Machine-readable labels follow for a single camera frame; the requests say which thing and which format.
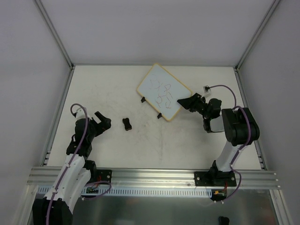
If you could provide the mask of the black bone-shaped eraser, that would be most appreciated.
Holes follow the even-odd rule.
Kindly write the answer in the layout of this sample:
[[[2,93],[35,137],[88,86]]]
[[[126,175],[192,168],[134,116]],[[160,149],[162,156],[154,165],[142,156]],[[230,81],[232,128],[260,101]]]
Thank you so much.
[[[129,118],[123,118],[122,122],[124,124],[124,128],[125,128],[126,131],[129,131],[129,130],[132,129],[132,125],[130,124]]]

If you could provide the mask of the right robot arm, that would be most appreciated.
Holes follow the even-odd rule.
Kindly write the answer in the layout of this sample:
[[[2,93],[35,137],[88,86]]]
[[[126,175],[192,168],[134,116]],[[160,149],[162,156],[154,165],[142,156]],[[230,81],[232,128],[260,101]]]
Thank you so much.
[[[259,127],[246,107],[236,106],[222,109],[222,101],[212,98],[206,102],[205,97],[196,93],[191,97],[177,100],[190,112],[198,112],[203,118],[203,128],[207,133],[224,132],[225,146],[220,156],[213,161],[207,172],[194,172],[197,187],[235,187],[237,186],[233,165],[242,150],[258,140]]]

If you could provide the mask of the yellow framed whiteboard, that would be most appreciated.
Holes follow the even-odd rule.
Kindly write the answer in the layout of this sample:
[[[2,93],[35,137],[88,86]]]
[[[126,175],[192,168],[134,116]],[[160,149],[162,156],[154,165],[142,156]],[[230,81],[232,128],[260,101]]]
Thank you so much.
[[[177,100],[192,96],[190,88],[157,63],[138,85],[137,92],[167,121],[181,109]]]

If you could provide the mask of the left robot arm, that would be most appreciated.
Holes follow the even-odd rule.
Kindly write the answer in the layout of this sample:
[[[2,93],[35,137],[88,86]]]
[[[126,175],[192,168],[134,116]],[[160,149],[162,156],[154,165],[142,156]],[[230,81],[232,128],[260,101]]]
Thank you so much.
[[[95,112],[100,122],[85,115],[84,110],[75,112],[75,133],[66,151],[65,162],[50,190],[42,199],[35,199],[32,205],[35,225],[70,225],[73,211],[84,187],[107,185],[110,179],[101,176],[96,163],[88,157],[92,151],[92,141],[111,128],[111,119]]]

